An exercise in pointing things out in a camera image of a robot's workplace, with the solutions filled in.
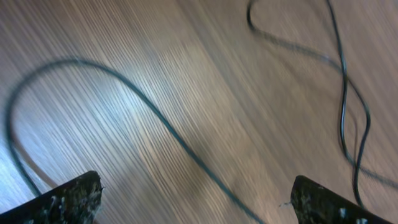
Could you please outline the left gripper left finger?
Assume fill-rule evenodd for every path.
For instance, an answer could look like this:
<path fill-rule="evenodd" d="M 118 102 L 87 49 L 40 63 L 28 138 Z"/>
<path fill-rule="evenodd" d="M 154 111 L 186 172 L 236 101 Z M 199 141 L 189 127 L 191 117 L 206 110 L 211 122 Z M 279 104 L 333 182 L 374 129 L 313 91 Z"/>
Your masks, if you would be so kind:
<path fill-rule="evenodd" d="M 96 171 L 88 171 L 35 199 L 1 214 L 1 224 L 95 222 L 103 187 Z"/>

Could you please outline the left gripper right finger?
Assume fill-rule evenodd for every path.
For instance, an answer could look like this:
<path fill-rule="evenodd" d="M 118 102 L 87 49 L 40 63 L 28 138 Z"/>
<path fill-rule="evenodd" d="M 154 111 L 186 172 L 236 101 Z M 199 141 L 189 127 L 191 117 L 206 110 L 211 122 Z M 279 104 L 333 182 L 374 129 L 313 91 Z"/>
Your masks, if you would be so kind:
<path fill-rule="evenodd" d="M 300 224 L 390 224 L 304 175 L 296 176 L 290 202 Z"/>

